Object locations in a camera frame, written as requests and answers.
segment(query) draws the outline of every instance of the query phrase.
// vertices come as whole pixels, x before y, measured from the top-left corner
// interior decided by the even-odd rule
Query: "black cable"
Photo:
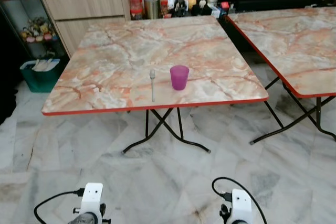
[[[34,215],[35,215],[35,218],[41,223],[41,224],[46,224],[42,219],[41,217],[38,215],[37,213],[37,209],[42,206],[43,204],[47,203],[48,201],[52,200],[52,199],[55,199],[59,196],[62,196],[62,195],[66,195],[66,194],[77,194],[78,197],[82,197],[83,194],[84,194],[84,188],[80,188],[76,191],[66,191],[64,193],[61,193],[61,194],[57,194],[57,195],[54,195],[48,199],[46,199],[45,201],[42,201],[40,204],[38,204],[35,208],[34,208]]]
[[[252,194],[251,194],[251,193],[250,193],[250,192],[249,192],[249,191],[248,191],[242,184],[240,184],[239,182],[235,181],[234,179],[232,179],[232,178],[227,178],[227,177],[219,177],[219,178],[215,178],[215,180],[212,181],[212,185],[211,185],[211,186],[212,186],[212,190],[213,190],[217,195],[219,195],[220,197],[224,197],[224,194],[219,193],[219,192],[215,189],[215,182],[216,182],[217,180],[221,180],[221,179],[229,180],[229,181],[231,181],[231,182],[237,184],[237,185],[240,186],[245,192],[247,192],[247,194],[248,194],[248,195],[251,197],[251,199],[253,200],[254,204],[256,204],[256,206],[257,206],[257,208],[258,208],[258,210],[259,210],[259,212],[260,212],[260,214],[261,214],[262,220],[264,221],[264,224],[267,224],[265,215],[264,215],[264,213],[262,212],[262,209],[261,209],[261,207],[259,206],[258,202],[255,200],[255,198],[252,196]]]

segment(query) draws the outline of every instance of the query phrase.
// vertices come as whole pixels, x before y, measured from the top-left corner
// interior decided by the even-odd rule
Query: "fork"
[[[154,97],[154,79],[155,79],[155,70],[151,69],[149,71],[149,77],[152,80],[152,102],[155,102],[155,97]]]

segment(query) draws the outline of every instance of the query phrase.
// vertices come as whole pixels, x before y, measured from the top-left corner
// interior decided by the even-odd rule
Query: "purple cup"
[[[187,85],[189,68],[183,65],[176,65],[170,69],[170,77],[175,90],[183,90]]]

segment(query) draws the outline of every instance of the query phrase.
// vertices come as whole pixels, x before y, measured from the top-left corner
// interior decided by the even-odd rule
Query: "teal bin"
[[[33,70],[36,60],[30,60],[22,64],[20,71],[31,92],[48,93],[52,91],[66,64],[62,63],[60,59],[53,59],[51,62],[56,63],[56,65],[49,71]]]

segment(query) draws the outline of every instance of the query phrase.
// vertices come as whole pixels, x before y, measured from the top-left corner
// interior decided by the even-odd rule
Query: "crossed table legs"
[[[210,153],[211,151],[204,147],[203,145],[201,144],[197,144],[197,143],[194,143],[194,142],[190,142],[190,141],[187,141],[183,138],[183,130],[182,130],[182,122],[181,122],[181,115],[180,115],[180,108],[177,108],[177,116],[178,116],[178,124],[180,126],[180,135],[181,137],[179,137],[174,131],[173,129],[166,123],[166,118],[169,116],[169,114],[172,112],[173,108],[170,108],[167,110],[167,112],[163,115],[163,117],[161,117],[155,110],[151,110],[152,113],[157,117],[157,119],[159,119],[159,123],[156,125],[156,127],[153,129],[153,131],[151,132],[151,134],[148,135],[148,117],[149,117],[149,110],[146,110],[146,132],[145,132],[145,138],[143,140],[140,140],[134,144],[131,144],[130,146],[128,146],[126,149],[124,149],[122,151],[122,154],[126,153],[127,151],[129,151],[130,148],[133,148],[135,147],[136,145],[138,144],[142,144],[146,141],[148,141],[159,129],[159,127],[163,124],[167,130],[179,141],[185,143],[185,144],[190,144],[190,145],[194,145],[194,146],[197,146],[199,148],[202,148],[203,150],[205,150],[206,152]]]
[[[277,77],[275,78],[269,85],[267,85],[265,87],[265,89],[269,89],[274,83],[276,83],[280,78]],[[264,102],[265,105],[267,106],[267,108],[269,109],[269,111],[271,112],[271,114],[274,116],[275,120],[278,122],[279,126],[281,127],[281,129],[273,131],[271,133],[265,134],[263,136],[260,136],[256,139],[254,139],[253,141],[250,142],[250,145],[253,145],[255,143],[258,143],[259,141],[269,137],[269,136],[273,136],[275,134],[281,133],[289,128],[292,128],[294,125],[296,125],[297,123],[301,122],[303,119],[305,119],[306,117],[308,117],[310,119],[310,121],[316,126],[316,128],[327,135],[330,135],[334,138],[334,140],[336,141],[336,135],[334,133],[331,133],[329,131],[325,131],[324,129],[322,129],[321,127],[321,107],[324,106],[325,104],[327,104],[328,102],[330,102],[332,99],[334,99],[335,97],[328,97],[326,98],[324,101],[322,101],[321,97],[317,97],[316,98],[316,106],[314,108],[312,108],[311,110],[307,111],[303,105],[300,103],[300,101],[292,94],[292,92],[288,89],[288,87],[282,83],[283,88],[289,93],[289,95],[293,98],[293,100],[295,101],[295,103],[301,108],[301,110],[304,112],[304,114],[302,116],[300,116],[299,118],[297,118],[296,120],[294,120],[292,123],[288,124],[287,126],[284,126],[282,124],[282,122],[280,121],[279,117],[277,117],[276,113],[274,112],[274,110],[271,108],[271,106],[269,105],[269,103],[266,101]],[[314,118],[311,116],[311,114],[313,112],[316,111],[316,121],[314,120]]]

